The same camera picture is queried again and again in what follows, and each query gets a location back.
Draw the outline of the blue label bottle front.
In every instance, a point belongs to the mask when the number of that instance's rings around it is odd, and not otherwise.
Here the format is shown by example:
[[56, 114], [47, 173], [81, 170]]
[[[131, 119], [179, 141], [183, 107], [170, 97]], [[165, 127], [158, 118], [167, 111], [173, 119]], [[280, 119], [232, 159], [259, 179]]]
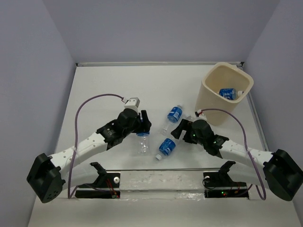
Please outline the blue label bottle front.
[[177, 143], [178, 140], [173, 137], [166, 138], [158, 148], [158, 153], [155, 156], [156, 160], [161, 161], [168, 157], [175, 149]]

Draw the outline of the clear unlabelled bottle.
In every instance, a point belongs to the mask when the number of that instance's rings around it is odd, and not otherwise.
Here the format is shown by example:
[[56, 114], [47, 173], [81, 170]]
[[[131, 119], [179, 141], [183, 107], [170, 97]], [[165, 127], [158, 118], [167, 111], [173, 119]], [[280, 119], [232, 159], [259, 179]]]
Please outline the clear unlabelled bottle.
[[190, 122], [193, 121], [193, 117], [191, 115], [189, 115], [189, 114], [185, 116], [185, 119], [188, 120], [188, 121], [190, 121]]

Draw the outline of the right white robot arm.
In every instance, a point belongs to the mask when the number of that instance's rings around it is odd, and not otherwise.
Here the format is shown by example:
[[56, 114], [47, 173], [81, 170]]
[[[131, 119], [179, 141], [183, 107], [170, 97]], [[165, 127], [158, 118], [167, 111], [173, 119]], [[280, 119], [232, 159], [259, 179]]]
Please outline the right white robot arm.
[[230, 169], [220, 171], [218, 180], [222, 185], [230, 185], [233, 181], [263, 185], [277, 197], [291, 201], [303, 184], [302, 169], [284, 150], [269, 152], [245, 148], [227, 137], [214, 134], [205, 120], [191, 122], [183, 119], [171, 135], [179, 139], [182, 132], [185, 133], [184, 142], [199, 144], [211, 156], [232, 161], [232, 167], [237, 164], [246, 166], [237, 179]]

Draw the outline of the blue label bottle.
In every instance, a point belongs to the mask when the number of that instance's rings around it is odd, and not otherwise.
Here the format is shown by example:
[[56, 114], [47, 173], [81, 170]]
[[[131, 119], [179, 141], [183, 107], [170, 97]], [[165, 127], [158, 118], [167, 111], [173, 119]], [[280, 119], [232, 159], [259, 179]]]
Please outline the blue label bottle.
[[168, 157], [175, 149], [177, 143], [178, 140], [173, 137], [166, 138], [158, 148], [158, 153], [155, 156], [156, 160], [161, 161]]
[[244, 94], [244, 91], [236, 90], [234, 88], [222, 88], [217, 94], [228, 100], [236, 100]]
[[183, 105], [182, 104], [178, 104], [178, 105], [172, 107], [172, 109], [169, 111], [169, 113], [167, 114], [167, 116], [165, 118], [164, 124], [160, 131], [161, 134], [165, 135], [169, 131], [171, 126], [175, 125], [179, 121], [182, 114], [183, 114]]
[[136, 134], [138, 138], [138, 154], [140, 155], [149, 155], [150, 154], [150, 133], [142, 132]]

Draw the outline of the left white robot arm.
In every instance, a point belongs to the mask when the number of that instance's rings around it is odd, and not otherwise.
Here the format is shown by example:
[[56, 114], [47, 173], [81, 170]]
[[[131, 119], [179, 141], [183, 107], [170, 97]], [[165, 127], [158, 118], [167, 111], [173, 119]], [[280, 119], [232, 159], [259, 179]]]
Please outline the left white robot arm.
[[45, 153], [38, 155], [28, 173], [27, 182], [40, 201], [48, 203], [71, 186], [71, 181], [64, 177], [70, 174], [73, 167], [119, 145], [131, 133], [148, 132], [151, 125], [146, 110], [137, 113], [126, 108], [117, 119], [97, 129], [76, 147], [49, 156]]

